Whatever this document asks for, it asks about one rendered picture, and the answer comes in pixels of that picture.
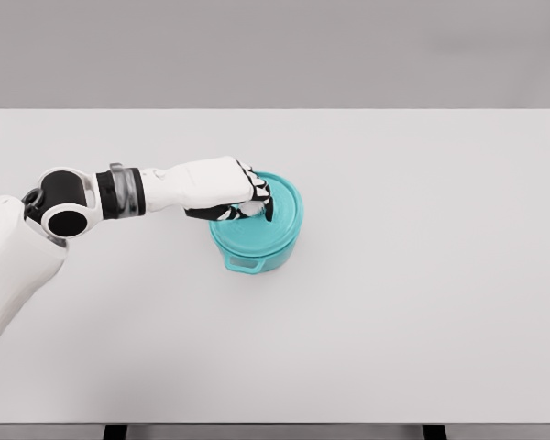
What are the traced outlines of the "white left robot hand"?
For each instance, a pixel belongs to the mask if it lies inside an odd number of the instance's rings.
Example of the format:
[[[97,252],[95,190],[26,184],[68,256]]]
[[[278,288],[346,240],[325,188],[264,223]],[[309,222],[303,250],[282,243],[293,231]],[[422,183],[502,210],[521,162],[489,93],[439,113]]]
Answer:
[[[181,166],[181,206],[190,218],[212,222],[274,216],[270,185],[233,158],[203,159]]]

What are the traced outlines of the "teal pot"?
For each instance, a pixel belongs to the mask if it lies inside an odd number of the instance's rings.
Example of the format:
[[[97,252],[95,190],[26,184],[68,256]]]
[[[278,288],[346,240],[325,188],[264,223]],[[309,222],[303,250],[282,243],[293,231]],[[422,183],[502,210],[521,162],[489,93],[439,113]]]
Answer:
[[[270,270],[275,270],[283,265],[291,256],[298,236],[280,251],[257,258],[242,257],[226,251],[218,245],[217,247],[224,258],[225,267],[228,270],[249,275],[256,275]]]

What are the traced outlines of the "teal pot lid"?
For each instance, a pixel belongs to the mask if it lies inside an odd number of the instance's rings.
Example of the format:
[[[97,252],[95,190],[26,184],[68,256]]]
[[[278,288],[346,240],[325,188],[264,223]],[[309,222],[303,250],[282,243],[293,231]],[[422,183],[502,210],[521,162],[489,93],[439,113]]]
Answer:
[[[258,171],[257,175],[271,189],[271,221],[260,214],[209,225],[216,245],[242,257],[257,258],[280,251],[299,235],[303,222],[303,199],[297,188],[277,174]]]

